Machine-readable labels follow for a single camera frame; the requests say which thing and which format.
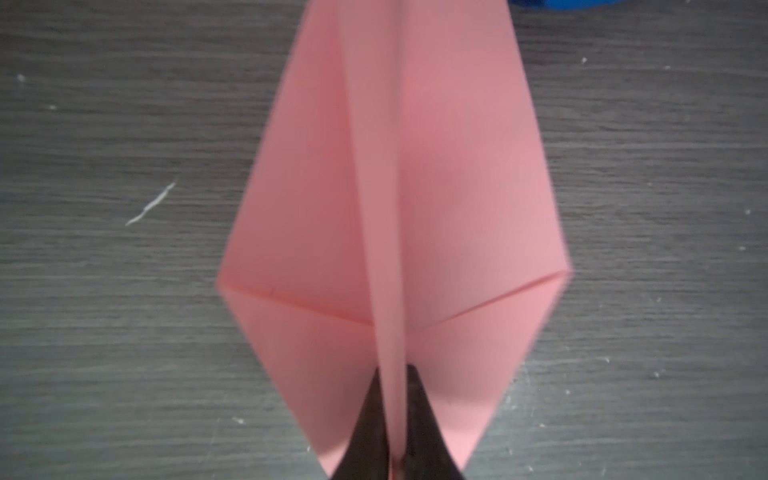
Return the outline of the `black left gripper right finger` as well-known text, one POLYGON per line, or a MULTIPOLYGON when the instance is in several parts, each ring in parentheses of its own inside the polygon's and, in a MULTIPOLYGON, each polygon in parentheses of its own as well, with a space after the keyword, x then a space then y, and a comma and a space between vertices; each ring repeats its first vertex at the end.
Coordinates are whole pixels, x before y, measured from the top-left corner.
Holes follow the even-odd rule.
POLYGON ((418 370, 407 365, 407 439, 402 478, 464 480, 451 457, 418 370))

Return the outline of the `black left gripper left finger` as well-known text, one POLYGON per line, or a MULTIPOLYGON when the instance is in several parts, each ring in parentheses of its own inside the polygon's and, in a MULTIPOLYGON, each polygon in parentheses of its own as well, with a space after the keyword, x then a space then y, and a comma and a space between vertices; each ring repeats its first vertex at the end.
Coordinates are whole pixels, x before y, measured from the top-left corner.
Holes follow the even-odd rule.
POLYGON ((349 445, 330 480, 387 480, 390 451, 379 370, 374 372, 349 445))

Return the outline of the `pink paper sheet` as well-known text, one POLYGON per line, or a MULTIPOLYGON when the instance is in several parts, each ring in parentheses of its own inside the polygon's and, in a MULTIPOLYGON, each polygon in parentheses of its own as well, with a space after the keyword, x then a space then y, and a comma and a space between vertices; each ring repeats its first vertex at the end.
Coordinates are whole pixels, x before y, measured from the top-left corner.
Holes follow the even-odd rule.
POLYGON ((408 366, 466 465, 570 270, 507 3, 308 2, 217 284, 323 470, 408 366))

